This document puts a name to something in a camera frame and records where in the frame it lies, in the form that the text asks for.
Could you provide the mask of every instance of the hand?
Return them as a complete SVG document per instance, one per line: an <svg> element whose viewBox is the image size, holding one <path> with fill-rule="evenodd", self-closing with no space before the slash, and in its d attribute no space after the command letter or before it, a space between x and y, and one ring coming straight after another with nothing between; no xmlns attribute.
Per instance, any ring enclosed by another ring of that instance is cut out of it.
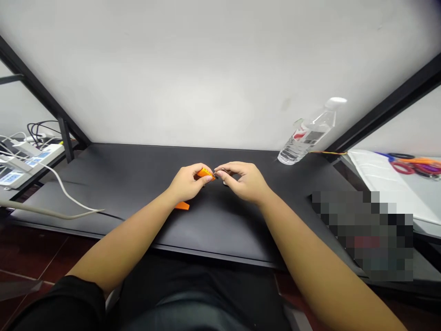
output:
<svg viewBox="0 0 441 331"><path fill-rule="evenodd" d="M213 179L211 176L204 176L198 180L194 180L194 176L202 168L212 173L212 170L203 163L182 167L178 171L169 188L166 190L166 193L170 195L174 202L178 203L193 199L206 183L211 182Z"/></svg>
<svg viewBox="0 0 441 331"><path fill-rule="evenodd" d="M237 173L241 177L235 180L221 169ZM229 162L218 166L215 171L216 176L222 178L239 198L246 201L261 205L273 193L259 169L252 163Z"/></svg>

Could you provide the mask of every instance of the yellow wire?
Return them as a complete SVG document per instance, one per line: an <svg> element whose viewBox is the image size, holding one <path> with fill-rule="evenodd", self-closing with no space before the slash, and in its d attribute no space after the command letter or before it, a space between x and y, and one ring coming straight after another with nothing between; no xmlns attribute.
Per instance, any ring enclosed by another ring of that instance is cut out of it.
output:
<svg viewBox="0 0 441 331"><path fill-rule="evenodd" d="M335 155L345 155L345 154L348 154L348 152L336 153L336 152L325 152L325 151L310 151L310 153L324 153L324 154L335 154Z"/></svg>

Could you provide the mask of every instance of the person's left hand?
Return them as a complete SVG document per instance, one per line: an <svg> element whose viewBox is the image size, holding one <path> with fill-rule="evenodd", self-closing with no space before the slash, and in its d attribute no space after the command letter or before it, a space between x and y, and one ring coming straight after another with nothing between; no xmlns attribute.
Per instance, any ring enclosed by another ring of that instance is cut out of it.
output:
<svg viewBox="0 0 441 331"><path fill-rule="evenodd" d="M206 183L211 182L213 179L211 176L204 176L198 180L194 180L194 176L202 168L205 168L213 173L213 171L203 163L182 167L171 182L169 188L166 190L166 192L171 196L171 199L173 199L176 203L190 200L199 193L201 188L204 187Z"/></svg>

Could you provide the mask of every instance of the orange object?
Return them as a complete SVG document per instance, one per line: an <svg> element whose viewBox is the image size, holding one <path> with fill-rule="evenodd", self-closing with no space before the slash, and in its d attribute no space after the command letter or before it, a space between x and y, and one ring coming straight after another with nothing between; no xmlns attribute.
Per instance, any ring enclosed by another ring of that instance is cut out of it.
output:
<svg viewBox="0 0 441 331"><path fill-rule="evenodd" d="M399 159L400 162L404 163L419 163L419 164L427 164L437 168L441 168L441 163L437 160L432 160L428 158L415 158L415 159Z"/></svg>
<svg viewBox="0 0 441 331"><path fill-rule="evenodd" d="M190 209L190 205L188 203L185 202L180 202L176 205L175 209L182 209L182 210L189 210Z"/></svg>
<svg viewBox="0 0 441 331"><path fill-rule="evenodd" d="M205 168L202 168L196 175L198 175L199 177L212 176L213 179L211 181L214 181L216 179L216 177L214 177L213 174Z"/></svg>

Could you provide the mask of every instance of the bottle cap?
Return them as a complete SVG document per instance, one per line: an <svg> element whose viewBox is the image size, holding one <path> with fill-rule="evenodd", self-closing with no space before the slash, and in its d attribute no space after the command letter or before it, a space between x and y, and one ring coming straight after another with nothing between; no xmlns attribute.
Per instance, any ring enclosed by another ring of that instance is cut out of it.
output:
<svg viewBox="0 0 441 331"><path fill-rule="evenodd" d="M346 102L348 101L344 98L333 97L330 98L328 101L326 101L325 108L337 110L340 106L344 105Z"/></svg>

